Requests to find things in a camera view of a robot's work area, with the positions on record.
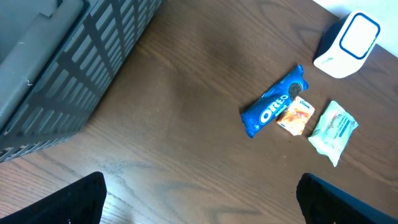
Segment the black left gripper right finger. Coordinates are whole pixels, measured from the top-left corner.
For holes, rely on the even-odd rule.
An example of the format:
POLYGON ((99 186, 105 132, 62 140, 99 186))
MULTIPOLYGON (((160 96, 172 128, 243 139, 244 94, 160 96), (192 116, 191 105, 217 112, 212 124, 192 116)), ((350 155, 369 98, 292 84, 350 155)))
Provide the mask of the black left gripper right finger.
POLYGON ((296 198, 306 223, 391 223, 397 219, 347 194, 319 177, 304 173, 296 198))

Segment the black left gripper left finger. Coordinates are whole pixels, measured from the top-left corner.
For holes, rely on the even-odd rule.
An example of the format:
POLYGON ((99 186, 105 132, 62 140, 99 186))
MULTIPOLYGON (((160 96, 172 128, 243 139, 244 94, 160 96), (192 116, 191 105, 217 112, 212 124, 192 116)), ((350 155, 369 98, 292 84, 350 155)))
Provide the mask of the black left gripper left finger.
POLYGON ((38 202, 1 218, 1 224, 99 224, 106 194, 104 175, 93 172, 38 202))

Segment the white barcode scanner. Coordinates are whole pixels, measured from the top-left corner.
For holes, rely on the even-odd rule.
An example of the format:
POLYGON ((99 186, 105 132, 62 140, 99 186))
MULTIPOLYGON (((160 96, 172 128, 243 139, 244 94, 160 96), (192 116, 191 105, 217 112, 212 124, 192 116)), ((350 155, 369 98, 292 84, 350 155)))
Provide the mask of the white barcode scanner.
POLYGON ((380 33, 377 20, 364 11, 353 11, 324 32, 313 64, 333 78, 352 75, 364 65, 380 33))

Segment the mint green snack packet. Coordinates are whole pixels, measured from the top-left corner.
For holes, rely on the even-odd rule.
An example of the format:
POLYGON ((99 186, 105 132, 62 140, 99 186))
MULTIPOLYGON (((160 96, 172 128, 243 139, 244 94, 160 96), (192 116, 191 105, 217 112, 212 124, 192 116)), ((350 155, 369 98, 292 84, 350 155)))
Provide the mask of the mint green snack packet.
POLYGON ((353 116, 336 101, 331 101, 308 140, 319 154, 327 156, 336 167, 352 132, 358 126, 353 116))

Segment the grey plastic mesh basket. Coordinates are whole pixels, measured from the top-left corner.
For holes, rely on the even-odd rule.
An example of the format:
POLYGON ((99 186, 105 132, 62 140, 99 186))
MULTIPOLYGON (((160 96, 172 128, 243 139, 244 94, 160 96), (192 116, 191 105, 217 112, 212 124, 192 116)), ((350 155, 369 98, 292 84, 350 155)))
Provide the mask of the grey plastic mesh basket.
POLYGON ((161 0, 1 0, 1 160, 88 121, 161 0))

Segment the blue Oreo cookie pack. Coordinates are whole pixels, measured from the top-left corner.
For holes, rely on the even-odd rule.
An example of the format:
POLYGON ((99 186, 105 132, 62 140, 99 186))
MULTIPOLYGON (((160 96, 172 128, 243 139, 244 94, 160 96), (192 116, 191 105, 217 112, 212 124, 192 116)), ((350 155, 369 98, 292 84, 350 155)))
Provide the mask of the blue Oreo cookie pack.
POLYGON ((254 138, 264 126, 284 112, 301 92, 308 89, 303 74, 303 67, 297 65, 241 114, 246 134, 250 138, 254 138))

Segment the small orange snack box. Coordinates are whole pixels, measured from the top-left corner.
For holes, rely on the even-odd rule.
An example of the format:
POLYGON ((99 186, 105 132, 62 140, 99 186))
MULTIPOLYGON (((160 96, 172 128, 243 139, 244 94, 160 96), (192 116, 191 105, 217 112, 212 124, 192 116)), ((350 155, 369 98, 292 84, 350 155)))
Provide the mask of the small orange snack box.
POLYGON ((279 116, 277 124, 293 136, 303 133, 306 124, 314 114, 315 108, 303 98, 297 96, 290 106, 279 116))

